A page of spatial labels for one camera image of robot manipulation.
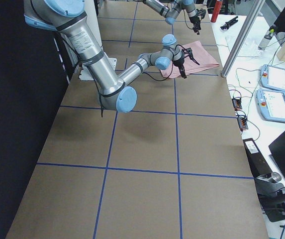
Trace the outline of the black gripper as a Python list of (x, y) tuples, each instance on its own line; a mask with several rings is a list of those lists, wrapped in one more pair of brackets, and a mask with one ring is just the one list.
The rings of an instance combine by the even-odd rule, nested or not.
[(196, 34), (200, 34), (200, 30), (201, 30), (201, 26), (200, 26), (200, 22), (201, 19), (198, 16), (192, 16), (189, 17), (190, 22), (193, 24), (192, 30), (194, 31), (194, 33)]
[(186, 76), (186, 72), (185, 72), (185, 68), (184, 68), (184, 62), (185, 62), (185, 58), (184, 57), (181, 57), (179, 58), (178, 60), (174, 60), (173, 61), (173, 65), (178, 67), (178, 70), (179, 70), (179, 75), (186, 79), (187, 76)]

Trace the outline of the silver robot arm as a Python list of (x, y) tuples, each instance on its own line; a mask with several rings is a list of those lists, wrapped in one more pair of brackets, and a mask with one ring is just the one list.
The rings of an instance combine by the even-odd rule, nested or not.
[(83, 0), (25, 0), (23, 3), (25, 22), (29, 26), (67, 36), (96, 83), (102, 110), (121, 113), (133, 110), (137, 93), (130, 84), (150, 66), (159, 70), (177, 66), (180, 75), (186, 77), (184, 53), (172, 34), (163, 37), (161, 51), (141, 54), (137, 61), (118, 75), (87, 24)]
[(166, 23), (169, 25), (173, 25), (180, 12), (185, 10), (190, 22), (193, 24), (192, 28), (187, 27), (192, 29), (197, 35), (200, 34), (200, 23), (206, 15), (206, 10), (203, 8), (197, 9), (193, 0), (174, 0), (172, 8), (164, 5), (159, 0), (139, 0), (138, 2), (142, 2), (156, 11), (160, 16), (165, 18)]

